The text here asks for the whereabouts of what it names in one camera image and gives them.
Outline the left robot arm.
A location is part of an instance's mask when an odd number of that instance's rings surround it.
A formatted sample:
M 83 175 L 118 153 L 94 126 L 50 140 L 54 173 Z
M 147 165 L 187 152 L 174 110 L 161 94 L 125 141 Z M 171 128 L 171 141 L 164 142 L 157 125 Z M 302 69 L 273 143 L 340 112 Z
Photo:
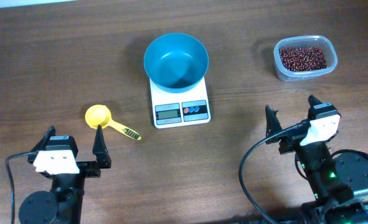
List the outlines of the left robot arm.
M 50 164 L 40 173 L 52 180 L 49 191 L 37 191 L 21 203 L 19 221 L 28 223 L 80 223 L 85 180 L 99 178 L 102 169 L 111 167 L 101 126 L 97 127 L 92 152 L 94 161 L 77 162 L 78 148 L 74 137 L 56 135 L 51 126 L 31 150 L 27 159 L 34 164 L 40 160 Z

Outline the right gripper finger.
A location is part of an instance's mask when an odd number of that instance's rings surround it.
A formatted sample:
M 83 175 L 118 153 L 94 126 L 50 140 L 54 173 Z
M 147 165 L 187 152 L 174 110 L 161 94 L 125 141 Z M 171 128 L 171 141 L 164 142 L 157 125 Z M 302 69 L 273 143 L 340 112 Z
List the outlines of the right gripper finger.
M 310 108 L 313 108 L 313 109 L 320 108 L 320 105 L 322 104 L 322 102 L 319 101 L 314 95 L 310 95 L 308 97 L 308 103 L 310 105 Z
M 266 144 L 273 144 L 279 142 L 283 137 L 277 136 L 277 137 L 271 137 L 272 135 L 276 133 L 280 133 L 283 129 L 281 127 L 281 124 L 276 116 L 278 110 L 271 109 L 268 105 L 265 107 L 265 116 L 266 116 L 266 138 L 268 140 L 266 141 Z

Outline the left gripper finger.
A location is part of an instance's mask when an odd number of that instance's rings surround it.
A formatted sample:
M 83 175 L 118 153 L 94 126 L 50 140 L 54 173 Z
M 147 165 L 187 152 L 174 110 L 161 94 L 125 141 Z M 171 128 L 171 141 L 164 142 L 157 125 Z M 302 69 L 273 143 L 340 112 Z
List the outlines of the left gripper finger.
M 31 152 L 43 151 L 52 136 L 55 136 L 56 128 L 51 126 L 49 130 L 45 133 L 44 137 L 32 148 Z
M 102 126 L 97 126 L 95 140 L 92 149 L 93 154 L 96 156 L 99 168 L 110 169 L 111 168 L 111 157 L 108 153 L 108 149 L 105 144 Z

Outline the yellow measuring scoop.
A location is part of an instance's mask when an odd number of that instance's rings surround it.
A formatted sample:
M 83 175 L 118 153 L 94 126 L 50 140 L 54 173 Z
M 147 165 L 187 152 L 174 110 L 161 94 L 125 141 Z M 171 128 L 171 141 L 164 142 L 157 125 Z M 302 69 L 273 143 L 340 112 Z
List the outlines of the yellow measuring scoop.
M 138 132 L 114 121 L 111 117 L 111 111 L 106 105 L 93 105 L 89 107 L 85 112 L 85 122 L 93 129 L 99 126 L 103 129 L 111 127 L 131 139 L 141 140 L 141 135 Z

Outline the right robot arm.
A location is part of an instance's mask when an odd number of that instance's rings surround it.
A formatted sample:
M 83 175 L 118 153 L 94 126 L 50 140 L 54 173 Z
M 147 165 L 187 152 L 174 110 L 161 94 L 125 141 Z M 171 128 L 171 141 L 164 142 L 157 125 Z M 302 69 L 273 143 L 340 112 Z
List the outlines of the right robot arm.
M 330 102 L 308 97 L 308 116 L 283 129 L 277 112 L 265 108 L 267 143 L 278 143 L 280 154 L 294 153 L 295 166 L 314 194 L 314 201 L 277 223 L 368 223 L 368 154 L 353 149 L 330 152 L 341 114 Z

